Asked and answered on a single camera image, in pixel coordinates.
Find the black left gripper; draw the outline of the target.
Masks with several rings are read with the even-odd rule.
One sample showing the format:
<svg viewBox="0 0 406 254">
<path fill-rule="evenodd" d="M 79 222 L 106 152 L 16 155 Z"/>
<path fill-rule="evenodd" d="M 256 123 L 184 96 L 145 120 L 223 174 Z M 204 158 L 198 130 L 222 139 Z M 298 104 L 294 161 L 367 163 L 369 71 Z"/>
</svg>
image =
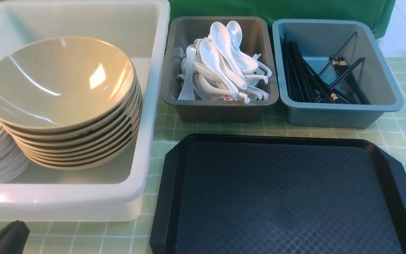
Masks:
<svg viewBox="0 0 406 254">
<path fill-rule="evenodd" d="M 0 230 L 0 254 L 22 254 L 29 238 L 29 227 L 14 221 Z"/>
</svg>

